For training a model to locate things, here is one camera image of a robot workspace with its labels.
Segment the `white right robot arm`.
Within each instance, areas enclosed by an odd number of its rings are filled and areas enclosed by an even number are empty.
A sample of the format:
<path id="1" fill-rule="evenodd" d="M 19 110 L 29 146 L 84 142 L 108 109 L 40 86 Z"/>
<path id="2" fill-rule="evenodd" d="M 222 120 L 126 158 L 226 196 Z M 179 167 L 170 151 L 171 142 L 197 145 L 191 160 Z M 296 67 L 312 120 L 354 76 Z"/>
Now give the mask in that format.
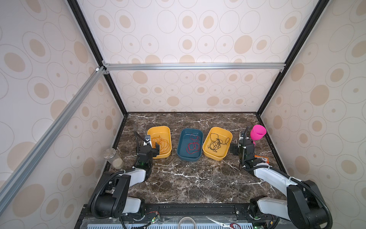
<path id="1" fill-rule="evenodd" d="M 249 215 L 260 219 L 273 215 L 292 222 L 298 229 L 330 229 L 333 217 L 317 184 L 311 180 L 299 180 L 274 168 L 261 157 L 254 155 L 254 142 L 242 138 L 231 144 L 230 151 L 239 157 L 239 168 L 269 183 L 286 197 L 285 200 L 267 196 L 252 198 Z"/>

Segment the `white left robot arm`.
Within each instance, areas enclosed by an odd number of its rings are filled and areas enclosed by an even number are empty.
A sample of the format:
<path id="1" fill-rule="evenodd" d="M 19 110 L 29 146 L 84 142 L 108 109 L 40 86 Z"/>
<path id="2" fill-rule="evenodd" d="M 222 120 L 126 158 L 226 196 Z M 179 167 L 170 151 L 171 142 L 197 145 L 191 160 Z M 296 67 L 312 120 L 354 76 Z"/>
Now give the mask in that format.
<path id="1" fill-rule="evenodd" d="M 119 218 L 125 214 L 142 217 L 145 214 L 145 202 L 129 197 L 129 188 L 146 181 L 151 173 L 153 158 L 159 155 L 160 146 L 150 143 L 137 146 L 137 161 L 131 170 L 104 172 L 89 202 L 88 209 L 97 219 Z"/>

